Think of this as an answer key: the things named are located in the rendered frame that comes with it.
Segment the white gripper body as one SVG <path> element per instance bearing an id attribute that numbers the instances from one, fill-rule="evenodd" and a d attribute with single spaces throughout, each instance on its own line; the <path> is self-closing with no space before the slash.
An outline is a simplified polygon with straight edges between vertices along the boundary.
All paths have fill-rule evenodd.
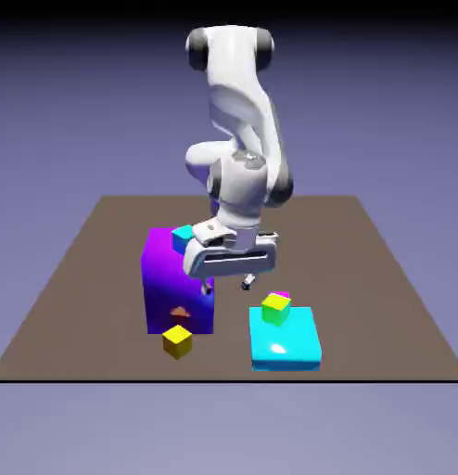
<path id="1" fill-rule="evenodd" d="M 184 252 L 184 272 L 191 278 L 271 272 L 276 265 L 277 239 L 275 232 L 260 233 L 252 249 L 239 251 L 224 246 L 205 247 L 193 237 Z"/>

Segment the small yellow-green cube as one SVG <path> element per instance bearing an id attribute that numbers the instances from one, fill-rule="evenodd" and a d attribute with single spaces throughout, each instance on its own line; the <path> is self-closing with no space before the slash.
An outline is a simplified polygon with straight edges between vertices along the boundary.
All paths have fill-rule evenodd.
<path id="1" fill-rule="evenodd" d="M 291 299 L 279 293 L 270 293 L 261 303 L 261 318 L 274 326 L 282 326 L 288 318 Z"/>

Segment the small cyan cube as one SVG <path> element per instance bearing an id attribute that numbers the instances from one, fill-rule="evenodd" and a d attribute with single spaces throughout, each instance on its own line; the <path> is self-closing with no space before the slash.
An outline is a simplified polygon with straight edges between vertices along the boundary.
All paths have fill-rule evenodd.
<path id="1" fill-rule="evenodd" d="M 183 225 L 172 230 L 172 248 L 179 254 L 184 255 L 189 241 L 194 237 L 193 226 Z"/>

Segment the small yellow cube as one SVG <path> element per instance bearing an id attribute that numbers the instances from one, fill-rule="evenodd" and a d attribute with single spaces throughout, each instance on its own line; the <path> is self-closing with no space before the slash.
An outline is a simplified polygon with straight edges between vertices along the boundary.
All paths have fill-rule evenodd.
<path id="1" fill-rule="evenodd" d="M 178 360 L 192 349 L 193 334 L 186 328 L 175 325 L 162 333 L 163 349 Z"/>

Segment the large purple box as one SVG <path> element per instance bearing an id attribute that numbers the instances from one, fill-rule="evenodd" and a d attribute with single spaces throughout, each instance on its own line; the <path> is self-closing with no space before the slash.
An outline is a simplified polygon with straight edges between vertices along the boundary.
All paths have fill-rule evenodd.
<path id="1" fill-rule="evenodd" d="M 187 276 L 182 254 L 172 248 L 172 230 L 149 229 L 141 256 L 146 327 L 149 334 L 161 334 L 180 325 L 193 334 L 213 332 L 214 297 L 201 293 L 201 282 Z"/>

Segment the large cyan box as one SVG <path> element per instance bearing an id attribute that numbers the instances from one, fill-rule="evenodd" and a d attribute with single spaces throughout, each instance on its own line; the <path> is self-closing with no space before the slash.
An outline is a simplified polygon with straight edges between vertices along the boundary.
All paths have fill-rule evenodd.
<path id="1" fill-rule="evenodd" d="M 279 327 L 262 319 L 260 307 L 249 308 L 253 371 L 316 371 L 322 347 L 311 307 L 293 307 Z"/>

